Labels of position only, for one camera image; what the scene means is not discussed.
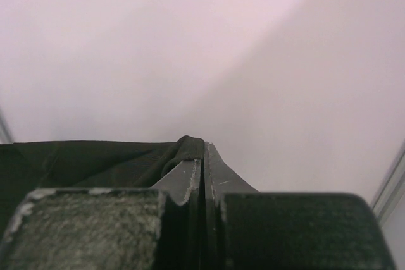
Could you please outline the black long sleeve shirt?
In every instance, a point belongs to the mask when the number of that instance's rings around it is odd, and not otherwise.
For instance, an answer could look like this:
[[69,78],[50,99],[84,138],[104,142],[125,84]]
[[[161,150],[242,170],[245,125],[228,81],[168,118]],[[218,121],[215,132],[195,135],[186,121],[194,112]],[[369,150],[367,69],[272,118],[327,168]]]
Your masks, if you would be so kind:
[[1,145],[1,235],[36,188],[151,187],[182,161],[204,157],[204,140],[50,141]]

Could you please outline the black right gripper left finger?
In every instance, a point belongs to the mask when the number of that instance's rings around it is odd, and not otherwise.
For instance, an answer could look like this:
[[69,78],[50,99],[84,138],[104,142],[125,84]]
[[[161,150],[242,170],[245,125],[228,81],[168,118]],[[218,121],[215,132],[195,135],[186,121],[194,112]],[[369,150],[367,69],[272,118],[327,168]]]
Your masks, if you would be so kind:
[[201,162],[149,188],[40,188],[16,208],[2,269],[198,269]]

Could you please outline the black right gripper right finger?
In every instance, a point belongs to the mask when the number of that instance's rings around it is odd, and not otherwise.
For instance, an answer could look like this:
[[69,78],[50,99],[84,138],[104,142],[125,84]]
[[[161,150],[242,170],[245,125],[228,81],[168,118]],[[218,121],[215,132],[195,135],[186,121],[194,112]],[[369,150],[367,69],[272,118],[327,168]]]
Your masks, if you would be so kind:
[[394,269],[368,204],[351,193],[259,192],[204,156],[206,269]]

